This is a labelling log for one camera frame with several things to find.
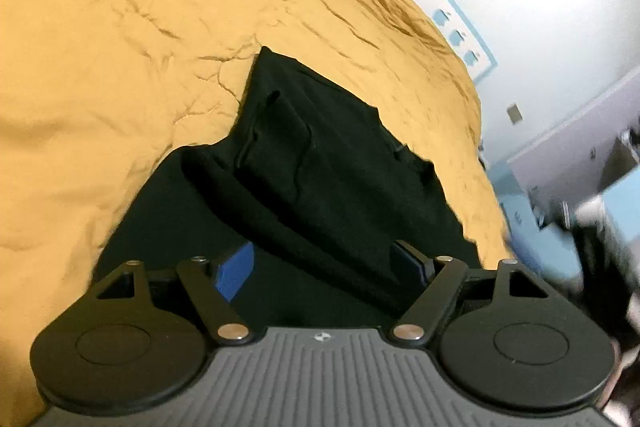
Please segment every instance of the yellow blanket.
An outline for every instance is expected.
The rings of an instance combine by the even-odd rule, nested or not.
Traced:
[[[159,161],[228,133],[262,44],[378,107],[434,162],[484,265],[508,256],[476,92],[411,0],[0,0],[2,427],[42,407],[34,336],[83,293]]]

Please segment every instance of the gray panel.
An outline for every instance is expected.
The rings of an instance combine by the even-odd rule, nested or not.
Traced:
[[[119,418],[49,410],[37,427],[610,427],[588,409],[552,419],[483,409],[453,390],[429,355],[376,330],[270,328],[259,343],[220,349],[180,396]]]

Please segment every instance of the yellow bedsheet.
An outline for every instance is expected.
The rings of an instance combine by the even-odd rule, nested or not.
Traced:
[[[378,107],[434,162],[484,265],[508,255],[476,92],[412,1],[0,0],[2,427],[42,407],[34,336],[83,293],[158,162],[228,133],[262,44]]]

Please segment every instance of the yellow fabric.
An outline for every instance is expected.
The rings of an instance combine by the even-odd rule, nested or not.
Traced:
[[[378,107],[434,162],[484,265],[508,255],[476,92],[412,1],[0,0],[2,427],[42,407],[34,336],[83,293],[160,160],[226,136],[262,44]]]

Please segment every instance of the triangular cutout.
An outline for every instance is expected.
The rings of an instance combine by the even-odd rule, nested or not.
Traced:
[[[533,299],[544,299],[548,297],[542,288],[539,288],[529,277],[520,271],[511,272],[509,295],[511,295],[511,297],[529,297]]]
[[[98,295],[98,299],[130,299],[135,294],[133,274],[123,273]]]

